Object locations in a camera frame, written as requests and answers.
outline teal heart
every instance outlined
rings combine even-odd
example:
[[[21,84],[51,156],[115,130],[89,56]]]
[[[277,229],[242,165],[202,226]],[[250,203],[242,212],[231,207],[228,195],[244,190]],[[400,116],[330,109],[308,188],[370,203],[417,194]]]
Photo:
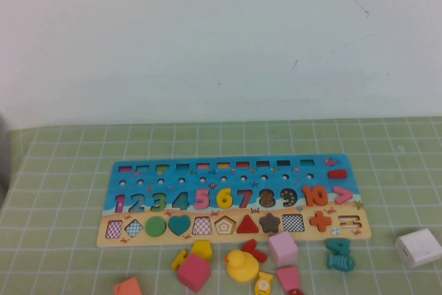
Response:
[[[188,216],[173,216],[169,219],[169,229],[175,235],[182,235],[191,226],[191,219]]]

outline red triangle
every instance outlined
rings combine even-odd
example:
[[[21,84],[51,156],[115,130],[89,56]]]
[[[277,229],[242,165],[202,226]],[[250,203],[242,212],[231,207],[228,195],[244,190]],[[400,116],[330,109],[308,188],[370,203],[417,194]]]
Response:
[[[249,234],[249,233],[259,233],[260,230],[256,223],[250,218],[248,214],[245,215],[244,219],[236,229],[238,234]]]

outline number puzzle board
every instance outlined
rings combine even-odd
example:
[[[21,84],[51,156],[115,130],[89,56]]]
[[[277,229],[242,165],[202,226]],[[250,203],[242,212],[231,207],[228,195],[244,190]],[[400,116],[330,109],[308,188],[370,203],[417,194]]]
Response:
[[[279,231],[371,236],[347,155],[116,162],[97,245],[265,241]]]

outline orange plus sign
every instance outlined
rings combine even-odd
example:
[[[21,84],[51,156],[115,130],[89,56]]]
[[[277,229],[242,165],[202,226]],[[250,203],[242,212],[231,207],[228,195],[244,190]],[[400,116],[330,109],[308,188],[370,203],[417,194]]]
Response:
[[[311,226],[318,226],[318,230],[323,232],[332,224],[332,219],[330,217],[324,217],[324,214],[321,211],[315,213],[314,217],[310,218]]]

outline white wall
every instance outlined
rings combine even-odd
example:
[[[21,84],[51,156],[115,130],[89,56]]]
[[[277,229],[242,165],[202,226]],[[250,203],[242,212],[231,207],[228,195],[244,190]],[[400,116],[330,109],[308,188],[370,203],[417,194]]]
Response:
[[[0,0],[0,111],[15,128],[442,115],[441,23],[442,0]]]

